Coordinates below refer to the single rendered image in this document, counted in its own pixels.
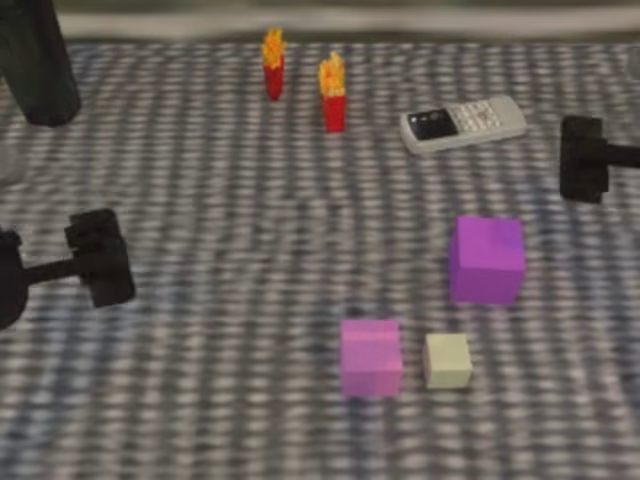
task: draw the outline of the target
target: toy french fries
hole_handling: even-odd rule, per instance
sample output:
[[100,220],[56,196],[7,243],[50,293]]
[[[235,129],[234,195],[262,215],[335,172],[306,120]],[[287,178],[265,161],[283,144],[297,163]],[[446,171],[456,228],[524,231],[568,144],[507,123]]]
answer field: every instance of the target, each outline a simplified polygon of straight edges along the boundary
[[286,48],[287,43],[282,41],[282,29],[269,29],[262,43],[262,65],[267,95],[273,101],[278,100],[282,94]]
[[346,110],[346,88],[344,61],[336,52],[331,52],[318,69],[324,123],[328,133],[343,132]]

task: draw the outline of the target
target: purple cube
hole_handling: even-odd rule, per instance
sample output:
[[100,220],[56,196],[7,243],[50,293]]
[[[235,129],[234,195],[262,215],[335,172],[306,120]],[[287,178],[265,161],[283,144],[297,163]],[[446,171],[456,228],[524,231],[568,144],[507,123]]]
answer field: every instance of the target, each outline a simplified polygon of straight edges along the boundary
[[520,220],[460,216],[449,246],[451,301],[508,305],[524,281]]
[[340,382],[349,397],[389,397],[402,383],[400,327],[396,320],[343,320]]

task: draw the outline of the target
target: remote control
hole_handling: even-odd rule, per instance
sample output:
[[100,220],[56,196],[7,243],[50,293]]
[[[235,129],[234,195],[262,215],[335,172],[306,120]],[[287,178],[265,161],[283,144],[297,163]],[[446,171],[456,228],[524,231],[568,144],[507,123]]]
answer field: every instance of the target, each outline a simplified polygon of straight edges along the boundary
[[400,133],[414,155],[522,135],[527,121],[511,97],[445,105],[400,117]]

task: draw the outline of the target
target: table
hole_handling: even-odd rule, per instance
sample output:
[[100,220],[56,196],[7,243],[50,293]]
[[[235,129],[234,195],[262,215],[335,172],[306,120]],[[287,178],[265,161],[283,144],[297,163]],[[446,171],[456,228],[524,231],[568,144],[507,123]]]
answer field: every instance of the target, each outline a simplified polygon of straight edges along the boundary
[[[316,68],[343,54],[348,131],[325,135]],[[76,280],[31,291],[0,336],[3,479],[640,478],[640,175],[603,206],[558,194],[562,115],[640,142],[624,45],[292,45],[278,103],[259,46],[71,47],[84,109],[3,138],[29,179],[0,192],[28,264],[68,216],[111,207],[134,302]],[[512,95],[519,139],[411,157],[397,114]],[[517,305],[451,305],[461,214],[524,222]],[[395,399],[339,393],[339,320],[398,318]],[[427,332],[465,332],[466,392],[428,392]]]

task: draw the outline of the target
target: red fries container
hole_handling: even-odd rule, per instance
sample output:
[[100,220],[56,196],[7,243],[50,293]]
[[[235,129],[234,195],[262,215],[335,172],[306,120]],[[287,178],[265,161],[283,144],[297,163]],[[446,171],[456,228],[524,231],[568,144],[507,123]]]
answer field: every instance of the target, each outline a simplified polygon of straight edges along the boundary
[[324,124],[328,133],[344,132],[344,118],[347,99],[345,95],[322,98]]
[[280,65],[276,68],[264,65],[264,82],[269,98],[273,101],[278,100],[284,85],[284,57],[280,57]]

